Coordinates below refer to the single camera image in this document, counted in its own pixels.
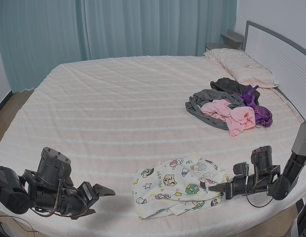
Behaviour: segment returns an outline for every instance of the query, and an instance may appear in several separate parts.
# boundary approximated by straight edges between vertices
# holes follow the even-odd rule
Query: folded garment
[[[255,122],[256,125],[263,125],[265,127],[270,127],[272,120],[272,113],[264,106],[259,106],[255,104],[255,96],[252,95],[253,92],[258,88],[252,87],[251,85],[247,85],[244,90],[244,94],[238,94],[244,100],[244,104],[246,106],[252,107],[255,113]]]
[[[232,110],[228,107],[230,104],[231,102],[226,99],[213,100],[204,104],[200,110],[206,115],[226,121],[230,136],[237,136],[245,129],[255,126],[253,108],[243,106]]]
[[[225,121],[205,115],[200,111],[200,107],[204,104],[212,102],[213,100],[227,99],[230,101],[229,108],[234,109],[236,107],[245,106],[244,101],[237,94],[228,94],[223,91],[217,91],[214,89],[204,89],[197,93],[194,93],[192,97],[189,97],[189,102],[187,102],[186,109],[192,115],[196,116],[201,121],[220,128],[223,130],[228,130],[227,124]]]
[[[203,210],[220,204],[223,196],[208,187],[228,180],[224,169],[198,154],[168,160],[136,172],[132,184],[134,207],[140,219]]]
[[[229,94],[239,93],[241,95],[244,95],[244,90],[246,88],[245,85],[242,85],[238,83],[237,81],[234,81],[226,77],[220,78],[216,82],[214,81],[210,82],[210,87],[217,91],[224,91]],[[260,96],[260,93],[257,90],[255,90],[251,94],[255,97],[255,100],[254,100],[255,104],[259,105],[258,98]]]

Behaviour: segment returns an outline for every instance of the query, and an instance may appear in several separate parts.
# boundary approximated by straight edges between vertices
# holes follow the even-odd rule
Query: white headboard
[[[278,90],[306,119],[306,50],[251,21],[246,23],[243,50],[271,70],[279,81]]]

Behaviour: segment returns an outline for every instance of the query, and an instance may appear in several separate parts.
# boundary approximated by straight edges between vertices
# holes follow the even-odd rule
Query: curtain fold
[[[236,0],[0,0],[1,56],[16,92],[62,63],[201,56],[235,18]]]

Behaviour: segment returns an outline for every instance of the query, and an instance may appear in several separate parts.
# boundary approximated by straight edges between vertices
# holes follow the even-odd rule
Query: star print
[[[146,190],[146,189],[150,189],[150,188],[151,188],[151,184],[152,184],[152,183],[145,184],[145,185],[143,185],[142,187],[145,187],[145,188],[144,188],[145,190]]]

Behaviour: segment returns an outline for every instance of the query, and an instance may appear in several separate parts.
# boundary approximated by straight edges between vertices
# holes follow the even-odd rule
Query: mattress
[[[140,220],[131,185],[138,169],[198,153],[218,162],[230,177],[233,165],[250,163],[251,151],[270,145],[281,170],[301,120],[273,89],[258,89],[259,103],[273,113],[270,128],[251,128],[231,137],[203,123],[185,109],[194,93],[210,81],[231,76],[204,57],[123,57],[57,66],[19,110],[0,142],[0,165],[22,175],[37,170],[43,147],[72,161],[75,187],[83,181],[116,192],[101,197],[93,215],[76,221],[28,211],[22,217],[49,236],[228,236],[252,227],[293,205],[306,193],[306,166],[297,186],[282,201],[252,207],[243,196],[218,206],[179,216]],[[270,200],[265,193],[249,197],[255,205]],[[0,210],[12,215],[0,204]]]

